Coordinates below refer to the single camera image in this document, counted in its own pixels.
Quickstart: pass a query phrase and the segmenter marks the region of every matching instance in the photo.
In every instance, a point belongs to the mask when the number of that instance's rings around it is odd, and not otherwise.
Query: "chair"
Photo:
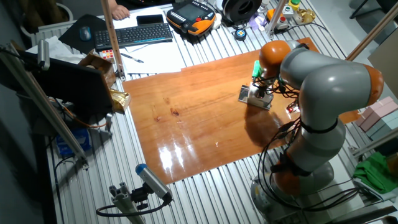
[[[349,18],[350,18],[350,19],[355,19],[356,17],[363,16],[363,15],[366,15],[366,14],[369,14],[369,13],[372,13],[372,12],[375,12],[375,11],[378,11],[378,10],[381,10],[381,11],[383,11],[384,13],[387,13],[387,12],[390,11],[390,9],[397,3],[398,0],[376,0],[377,3],[379,3],[380,8],[373,9],[373,10],[370,10],[370,11],[368,11],[368,12],[360,13],[359,15],[357,15],[358,11],[359,11],[368,1],[369,1],[369,0],[364,0],[364,1],[361,3],[361,5],[360,5],[357,9],[355,9],[354,13],[353,13]],[[394,20],[395,20],[396,22],[398,22],[398,16],[395,17]]]

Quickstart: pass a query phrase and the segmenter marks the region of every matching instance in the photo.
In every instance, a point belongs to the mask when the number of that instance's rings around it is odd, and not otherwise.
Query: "computer mouse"
[[[80,40],[82,40],[82,41],[91,40],[91,33],[90,33],[89,27],[80,28],[79,33],[80,33]]]

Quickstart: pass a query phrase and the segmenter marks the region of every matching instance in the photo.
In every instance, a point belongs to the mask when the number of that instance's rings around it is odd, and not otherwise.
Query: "orange handheld controller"
[[[216,13],[197,1],[185,1],[167,12],[166,18],[184,33],[201,35],[210,30]]]

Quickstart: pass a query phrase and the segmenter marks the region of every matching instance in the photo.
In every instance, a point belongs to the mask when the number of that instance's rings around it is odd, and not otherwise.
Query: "pen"
[[[123,55],[123,56],[125,56],[126,58],[133,59],[133,60],[135,60],[135,61],[138,62],[138,63],[144,63],[142,60],[133,58],[133,57],[130,56],[130,55],[126,55],[126,54],[124,54],[124,53],[120,53],[120,54]]]

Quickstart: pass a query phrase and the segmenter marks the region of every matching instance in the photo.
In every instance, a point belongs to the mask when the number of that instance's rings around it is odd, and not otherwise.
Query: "blue box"
[[[80,144],[81,148],[83,148],[84,151],[87,151],[91,149],[91,138],[90,134],[87,129],[85,128],[77,128],[70,130],[78,143]],[[58,150],[60,151],[60,154],[63,156],[67,155],[72,155],[73,151],[70,149],[68,144],[63,140],[63,138],[58,135],[55,138],[55,141],[57,143]]]

